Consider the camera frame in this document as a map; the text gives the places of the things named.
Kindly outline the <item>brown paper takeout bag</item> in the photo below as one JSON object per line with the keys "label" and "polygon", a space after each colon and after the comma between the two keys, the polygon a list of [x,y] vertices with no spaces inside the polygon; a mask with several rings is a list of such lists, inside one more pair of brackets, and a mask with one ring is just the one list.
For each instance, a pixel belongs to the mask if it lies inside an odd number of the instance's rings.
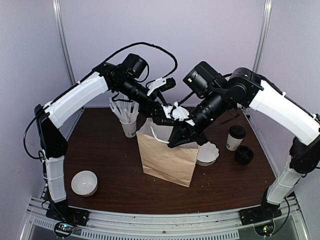
{"label": "brown paper takeout bag", "polygon": [[151,118],[136,132],[143,172],[147,175],[189,187],[196,166],[199,145],[196,142],[169,148],[172,126],[156,125]]}

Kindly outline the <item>white paper coffee cup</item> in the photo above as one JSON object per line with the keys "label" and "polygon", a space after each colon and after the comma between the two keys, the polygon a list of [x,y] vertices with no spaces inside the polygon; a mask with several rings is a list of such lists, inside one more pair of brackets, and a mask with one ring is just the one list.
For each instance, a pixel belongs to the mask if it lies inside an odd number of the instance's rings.
{"label": "white paper coffee cup", "polygon": [[236,151],[244,138],[245,137],[243,135],[238,136],[229,133],[226,140],[226,148],[229,151]]}

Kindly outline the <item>black plastic cup lid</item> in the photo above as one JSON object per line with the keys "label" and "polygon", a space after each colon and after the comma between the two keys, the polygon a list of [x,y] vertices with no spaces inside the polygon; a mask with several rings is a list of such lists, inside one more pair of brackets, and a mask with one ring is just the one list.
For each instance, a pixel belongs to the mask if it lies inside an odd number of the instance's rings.
{"label": "black plastic cup lid", "polygon": [[229,128],[228,134],[235,139],[243,139],[246,136],[246,130],[241,125],[233,125]]}

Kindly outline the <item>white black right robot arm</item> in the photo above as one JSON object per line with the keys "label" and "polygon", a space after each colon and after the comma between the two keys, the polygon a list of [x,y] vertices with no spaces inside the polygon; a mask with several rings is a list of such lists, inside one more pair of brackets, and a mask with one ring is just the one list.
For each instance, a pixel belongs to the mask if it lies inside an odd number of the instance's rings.
{"label": "white black right robot arm", "polygon": [[294,134],[285,170],[265,191],[256,210],[259,220],[268,220],[276,207],[320,161],[320,117],[302,108],[266,77],[239,67],[221,75],[206,62],[199,63],[183,79],[201,102],[191,111],[178,102],[165,107],[166,117],[174,121],[168,146],[207,142],[205,129],[224,112],[241,105],[271,118]]}

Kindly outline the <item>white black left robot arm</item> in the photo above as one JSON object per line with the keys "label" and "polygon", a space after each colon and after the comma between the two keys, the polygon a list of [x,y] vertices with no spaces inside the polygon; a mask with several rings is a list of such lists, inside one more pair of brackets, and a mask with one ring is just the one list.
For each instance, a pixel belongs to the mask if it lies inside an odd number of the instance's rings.
{"label": "white black left robot arm", "polygon": [[156,98],[168,79],[164,76],[153,80],[148,87],[143,86],[137,79],[146,66],[145,62],[123,62],[118,65],[102,63],[55,99],[35,107],[34,120],[41,147],[39,158],[44,163],[44,179],[53,206],[51,211],[61,222],[72,218],[64,183],[64,160],[68,143],[60,132],[61,126],[80,108],[107,91],[122,93],[137,102],[141,112],[148,117],[156,112],[163,113]]}

